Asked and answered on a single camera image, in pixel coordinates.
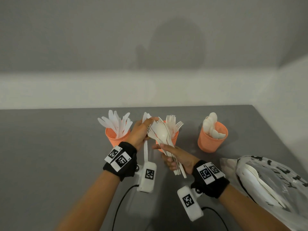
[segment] clear plastic bag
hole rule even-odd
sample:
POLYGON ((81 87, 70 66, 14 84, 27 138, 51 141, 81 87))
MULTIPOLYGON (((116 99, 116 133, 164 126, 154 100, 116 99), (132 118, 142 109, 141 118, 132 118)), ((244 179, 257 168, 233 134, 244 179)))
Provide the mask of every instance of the clear plastic bag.
POLYGON ((290 229, 308 230, 308 183, 292 169, 259 156, 222 158, 220 163, 226 178, 240 192, 249 196, 290 229), (246 164, 256 169, 259 178, 274 190, 282 205, 273 203, 271 195, 262 193, 262 186, 247 173, 246 164))

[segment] person's left forearm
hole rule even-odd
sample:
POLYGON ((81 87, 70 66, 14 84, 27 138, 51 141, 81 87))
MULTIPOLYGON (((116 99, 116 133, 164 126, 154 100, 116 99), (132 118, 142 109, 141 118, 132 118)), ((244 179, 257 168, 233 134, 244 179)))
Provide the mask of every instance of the person's left forearm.
POLYGON ((97 231, 101 228, 120 178, 104 170, 64 218, 57 231, 97 231))

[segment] black fingerless glove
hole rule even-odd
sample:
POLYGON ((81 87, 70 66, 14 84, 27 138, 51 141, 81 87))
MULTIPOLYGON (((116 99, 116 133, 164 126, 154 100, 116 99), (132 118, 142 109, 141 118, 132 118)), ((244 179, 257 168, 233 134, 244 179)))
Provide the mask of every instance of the black fingerless glove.
POLYGON ((122 150, 114 157, 113 161, 106 164, 103 167, 103 170, 107 170, 117 176, 120 177, 120 180, 123 181, 126 177, 133 177, 135 175, 136 167, 137 167, 137 149, 127 142, 121 142, 119 144, 119 147, 122 148, 122 150), (127 160, 125 156, 122 154, 126 152, 130 160, 127 160), (116 165, 116 167, 120 167, 119 171, 116 171, 113 168, 113 165, 116 165))
POLYGON ((221 177, 217 179, 215 177, 215 174, 213 174, 213 172, 211 172, 211 170, 209 169, 207 170, 204 169, 204 171, 199 172, 197 168, 204 165, 205 163, 206 161, 200 160, 194 166, 192 175, 194 176, 195 181, 191 184, 190 187, 198 189, 199 191, 206 194, 207 196, 219 198, 230 182, 225 177, 221 177), (215 181, 209 184, 206 184, 205 179, 210 178, 210 176, 213 176, 215 181))

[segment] table surface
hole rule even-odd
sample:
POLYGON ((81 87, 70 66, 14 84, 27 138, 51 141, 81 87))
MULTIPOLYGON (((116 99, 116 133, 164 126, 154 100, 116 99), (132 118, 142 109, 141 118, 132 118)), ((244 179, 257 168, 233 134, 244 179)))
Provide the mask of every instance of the table surface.
MULTIPOLYGON (((112 146, 97 118, 108 116, 109 108, 0 110, 0 224, 2 230, 53 230, 101 173, 112 146)), ((278 136, 251 105, 198 107, 113 108, 120 116, 130 112, 132 121, 152 116, 176 115, 183 121, 177 146, 219 166, 219 158, 244 155, 265 156, 307 173, 278 136), (216 153, 202 152, 197 145, 203 119, 216 112, 229 131, 216 153)), ((115 230, 224 230, 210 210, 190 222, 177 190, 190 185, 165 167, 160 152, 149 149, 149 161, 157 164, 153 193, 132 189, 117 215, 115 230)), ((143 164, 143 151, 138 163, 143 164)), ((111 230, 115 210, 126 190, 137 178, 120 183, 101 230, 111 230)), ((216 199, 203 195, 200 206, 218 211, 229 230, 241 230, 216 199)))

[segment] orange cup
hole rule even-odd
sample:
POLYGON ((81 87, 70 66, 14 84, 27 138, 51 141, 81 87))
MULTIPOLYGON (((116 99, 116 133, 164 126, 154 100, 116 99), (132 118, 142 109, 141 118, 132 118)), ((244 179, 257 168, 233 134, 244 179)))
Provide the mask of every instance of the orange cup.
POLYGON ((106 136, 108 137, 108 139, 109 139, 111 145, 112 145, 113 147, 115 147, 115 146, 118 146, 119 143, 125 142, 125 141, 127 140, 129 134, 131 133, 131 130, 129 130, 129 131, 126 133, 126 135, 124 135, 123 137, 118 138, 118 139, 115 139, 116 133, 115 133, 111 128, 106 128, 105 133, 106 133, 106 136))
POLYGON ((228 129, 220 122, 215 123, 215 130, 217 130, 218 133, 226 134, 226 136, 221 140, 213 139, 204 133, 203 127, 201 128, 198 138, 198 146, 202 151, 207 153, 215 152, 222 142, 228 137, 228 129))
POLYGON ((178 135, 179 135, 179 132, 176 132, 176 133, 175 133, 175 136, 171 139, 173 145, 175 145, 176 139, 177 139, 177 136, 178 136, 178 135))

